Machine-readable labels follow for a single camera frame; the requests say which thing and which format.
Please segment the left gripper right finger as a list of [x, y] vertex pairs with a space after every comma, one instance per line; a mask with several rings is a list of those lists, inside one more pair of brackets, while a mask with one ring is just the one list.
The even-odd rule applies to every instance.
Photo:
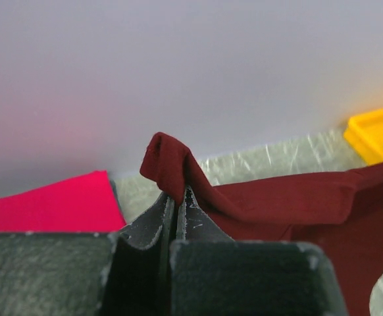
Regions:
[[307, 242], [235, 241], [191, 188], [170, 244], [172, 315], [347, 315], [333, 265]]

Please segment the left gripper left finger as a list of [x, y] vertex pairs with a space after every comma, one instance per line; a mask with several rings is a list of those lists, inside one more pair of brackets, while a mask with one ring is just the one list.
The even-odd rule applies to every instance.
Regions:
[[174, 201], [123, 229], [0, 233], [0, 315], [163, 315]]

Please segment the dark red t-shirt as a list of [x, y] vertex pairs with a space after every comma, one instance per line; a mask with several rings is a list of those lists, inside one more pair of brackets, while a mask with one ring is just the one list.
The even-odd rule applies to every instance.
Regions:
[[350, 315], [370, 313], [383, 274], [383, 163], [212, 186], [190, 149], [156, 133], [141, 175], [176, 204], [190, 186], [199, 206], [238, 240], [305, 241], [331, 259]]

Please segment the folded pink t-shirt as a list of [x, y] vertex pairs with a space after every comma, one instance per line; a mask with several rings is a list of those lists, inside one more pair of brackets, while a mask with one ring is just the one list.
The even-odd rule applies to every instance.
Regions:
[[0, 232], [112, 232], [125, 225], [106, 171], [0, 198]]

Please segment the yellow plastic tray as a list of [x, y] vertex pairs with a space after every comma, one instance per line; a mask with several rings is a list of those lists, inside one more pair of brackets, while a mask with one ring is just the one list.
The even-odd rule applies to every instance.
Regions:
[[367, 165], [383, 163], [383, 108], [349, 118], [344, 139]]

